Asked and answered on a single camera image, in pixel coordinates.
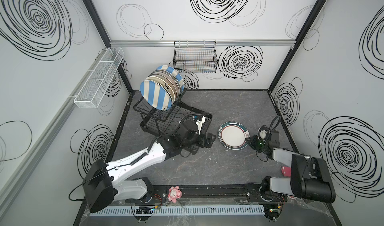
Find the white plate green rim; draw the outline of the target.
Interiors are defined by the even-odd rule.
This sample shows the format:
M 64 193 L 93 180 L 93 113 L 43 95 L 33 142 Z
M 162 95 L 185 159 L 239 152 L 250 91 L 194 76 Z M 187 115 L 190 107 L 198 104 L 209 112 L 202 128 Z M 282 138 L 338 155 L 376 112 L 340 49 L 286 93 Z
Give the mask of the white plate green rim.
M 218 129 L 219 142 L 229 150 L 242 150 L 250 137 L 248 129 L 238 122 L 225 122 Z

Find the black wire dish rack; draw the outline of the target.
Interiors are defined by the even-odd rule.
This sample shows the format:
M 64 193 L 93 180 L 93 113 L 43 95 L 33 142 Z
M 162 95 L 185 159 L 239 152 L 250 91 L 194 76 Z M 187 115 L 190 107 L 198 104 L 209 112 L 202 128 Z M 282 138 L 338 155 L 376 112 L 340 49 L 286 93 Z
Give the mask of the black wire dish rack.
M 141 129 L 145 133 L 149 133 L 153 136 L 162 136 L 164 134 L 172 134 L 175 132 L 182 119 L 195 122 L 205 117 L 201 133 L 204 134 L 207 132 L 212 122 L 212 114 L 182 102 L 182 98 L 186 92 L 186 90 L 182 92 L 169 110 L 158 110 L 150 106 L 144 98 L 140 98 L 133 106 L 133 109 L 141 115 Z

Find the blue striped plate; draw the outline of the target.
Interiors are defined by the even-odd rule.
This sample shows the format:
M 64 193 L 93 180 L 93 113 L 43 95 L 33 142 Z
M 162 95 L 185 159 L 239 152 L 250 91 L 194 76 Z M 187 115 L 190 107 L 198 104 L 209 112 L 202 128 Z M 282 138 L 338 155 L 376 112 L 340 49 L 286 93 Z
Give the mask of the blue striped plate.
M 171 96 L 160 84 L 151 80 L 145 80 L 140 85 L 140 92 L 147 103 L 153 108 L 157 110 L 171 109 Z
M 184 89 L 185 89 L 184 80 L 183 80 L 182 76 L 180 75 L 180 73 L 176 69 L 174 69 L 173 67 L 171 67 L 169 65 L 162 65 L 162 66 L 159 66 L 158 68 L 156 68 L 156 70 L 162 70 L 162 71 L 166 71 L 166 72 L 172 74 L 177 79 L 179 86 L 181 88 L 181 92 L 184 91 Z

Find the white plate black rim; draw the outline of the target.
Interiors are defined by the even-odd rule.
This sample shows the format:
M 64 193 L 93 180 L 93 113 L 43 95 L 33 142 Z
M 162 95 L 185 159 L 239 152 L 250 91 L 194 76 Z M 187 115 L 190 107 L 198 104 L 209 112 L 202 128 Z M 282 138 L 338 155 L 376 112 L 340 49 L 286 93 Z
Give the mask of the white plate black rim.
M 167 79 L 164 79 L 162 76 L 149 76 L 147 77 L 147 80 L 152 80 L 160 84 L 162 87 L 164 87 L 167 90 L 167 92 L 171 96 L 172 102 L 176 101 L 176 94 L 175 94 L 174 88 Z

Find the blue striped plate front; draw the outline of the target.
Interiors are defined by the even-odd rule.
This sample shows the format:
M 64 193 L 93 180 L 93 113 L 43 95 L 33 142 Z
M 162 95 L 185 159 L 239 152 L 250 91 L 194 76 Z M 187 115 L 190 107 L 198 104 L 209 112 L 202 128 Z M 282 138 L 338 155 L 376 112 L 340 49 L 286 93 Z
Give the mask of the blue striped plate front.
M 181 92 L 184 91 L 184 89 L 185 89 L 184 80 L 183 80 L 182 76 L 180 75 L 180 73 L 176 69 L 174 69 L 173 67 L 171 67 L 169 65 L 162 65 L 162 66 L 159 66 L 158 68 L 156 68 L 156 70 L 162 70 L 162 71 L 166 71 L 166 72 L 172 74 L 177 79 L 179 86 L 181 88 Z

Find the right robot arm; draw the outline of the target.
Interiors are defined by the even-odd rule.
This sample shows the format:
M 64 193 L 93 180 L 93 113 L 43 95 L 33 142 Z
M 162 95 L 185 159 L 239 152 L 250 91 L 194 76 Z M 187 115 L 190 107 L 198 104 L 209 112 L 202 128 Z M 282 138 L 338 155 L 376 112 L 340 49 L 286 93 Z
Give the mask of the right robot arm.
M 328 204 L 335 201 L 336 191 L 325 160 L 281 148 L 279 132 L 265 125 L 257 135 L 246 138 L 246 143 L 288 170 L 283 178 L 262 180 L 259 194 L 264 201 L 282 195 Z

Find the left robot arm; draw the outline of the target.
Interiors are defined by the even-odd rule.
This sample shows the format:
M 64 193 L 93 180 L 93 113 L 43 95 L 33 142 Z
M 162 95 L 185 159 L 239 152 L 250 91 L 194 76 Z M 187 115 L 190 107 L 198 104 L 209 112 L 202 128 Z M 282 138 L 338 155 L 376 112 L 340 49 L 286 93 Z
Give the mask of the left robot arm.
M 129 180 L 129 177 L 179 156 L 183 150 L 194 154 L 200 148 L 210 148 L 216 139 L 208 133 L 212 117 L 209 113 L 190 114 L 180 120 L 174 133 L 154 138 L 147 148 L 117 161 L 93 163 L 80 185 L 90 213 L 99 212 L 115 201 L 151 200 L 154 187 L 149 179 Z

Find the white bunny pink toy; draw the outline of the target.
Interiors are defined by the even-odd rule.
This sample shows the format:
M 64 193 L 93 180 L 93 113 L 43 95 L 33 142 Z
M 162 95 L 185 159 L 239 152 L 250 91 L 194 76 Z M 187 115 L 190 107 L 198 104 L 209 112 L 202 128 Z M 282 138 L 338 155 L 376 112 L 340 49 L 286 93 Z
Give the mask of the white bunny pink toy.
M 281 168 L 281 172 L 284 177 L 291 177 L 292 169 L 290 167 L 283 166 Z

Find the pink plush toy left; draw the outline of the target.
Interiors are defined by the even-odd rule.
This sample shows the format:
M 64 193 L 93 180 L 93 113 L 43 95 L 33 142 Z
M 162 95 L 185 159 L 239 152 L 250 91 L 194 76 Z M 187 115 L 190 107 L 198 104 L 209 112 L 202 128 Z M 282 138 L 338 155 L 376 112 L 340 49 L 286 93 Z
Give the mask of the pink plush toy left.
M 168 201 L 172 203 L 177 203 L 178 199 L 182 197 L 182 191 L 180 190 L 179 186 L 171 187 L 169 189 L 169 194 L 168 194 Z

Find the white mesh wall shelf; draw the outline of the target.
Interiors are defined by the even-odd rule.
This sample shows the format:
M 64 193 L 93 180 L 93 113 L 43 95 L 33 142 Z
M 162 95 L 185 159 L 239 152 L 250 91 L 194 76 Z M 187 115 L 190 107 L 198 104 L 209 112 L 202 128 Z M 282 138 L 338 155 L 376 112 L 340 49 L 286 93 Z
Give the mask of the white mesh wall shelf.
M 124 55 L 120 47 L 109 47 L 101 51 L 95 61 L 96 66 L 91 69 L 91 74 L 74 99 L 77 107 L 80 109 L 99 107 Z

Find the aluminium wall rail back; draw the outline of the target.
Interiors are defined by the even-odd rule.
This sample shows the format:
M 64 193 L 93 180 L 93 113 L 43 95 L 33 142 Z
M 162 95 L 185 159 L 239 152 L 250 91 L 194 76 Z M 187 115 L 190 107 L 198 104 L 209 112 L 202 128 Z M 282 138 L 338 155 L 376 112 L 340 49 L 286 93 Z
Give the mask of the aluminium wall rail back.
M 113 47 L 208 47 L 208 46 L 289 46 L 294 47 L 292 39 L 258 40 L 117 40 L 111 41 Z

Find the aluminium wall rail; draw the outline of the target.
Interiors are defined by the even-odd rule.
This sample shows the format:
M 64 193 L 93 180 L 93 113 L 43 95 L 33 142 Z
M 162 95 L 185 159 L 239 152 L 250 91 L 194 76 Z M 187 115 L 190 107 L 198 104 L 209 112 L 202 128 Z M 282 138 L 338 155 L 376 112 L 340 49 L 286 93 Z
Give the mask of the aluminium wall rail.
M 258 40 L 117 40 L 111 41 L 113 47 L 208 47 L 208 46 L 289 46 L 294 47 L 292 39 Z
M 94 62 L 90 70 L 87 71 L 71 95 L 68 96 L 65 103 L 51 120 L 44 132 L 40 135 L 35 144 L 32 145 L 32 149 L 27 151 L 27 155 L 23 158 L 15 173 L 1 190 L 1 217 L 6 214 L 13 204 L 21 189 L 28 181 L 57 134 L 60 132 L 64 123 L 67 121 L 73 109 L 77 107 L 74 103 L 74 99 L 83 87 L 88 76 L 91 74 L 91 69 L 95 66 L 96 63 Z

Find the aluminium wall rail left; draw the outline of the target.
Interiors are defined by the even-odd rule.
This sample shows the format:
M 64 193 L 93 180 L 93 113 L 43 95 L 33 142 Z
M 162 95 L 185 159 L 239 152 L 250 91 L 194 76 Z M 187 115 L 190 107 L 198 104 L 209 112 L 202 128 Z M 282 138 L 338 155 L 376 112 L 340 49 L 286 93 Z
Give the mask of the aluminium wall rail left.
M 67 121 L 73 109 L 77 107 L 74 103 L 74 99 L 83 87 L 88 76 L 91 74 L 91 69 L 95 66 L 96 63 L 94 62 L 90 70 L 87 71 L 71 95 L 68 96 L 65 103 L 51 120 L 44 132 L 40 135 L 35 144 L 32 145 L 32 149 L 27 151 L 27 155 L 23 158 L 15 173 L 1 190 L 1 217 L 6 214 L 13 204 L 21 189 L 28 181 L 57 134 L 60 132 L 64 123 Z

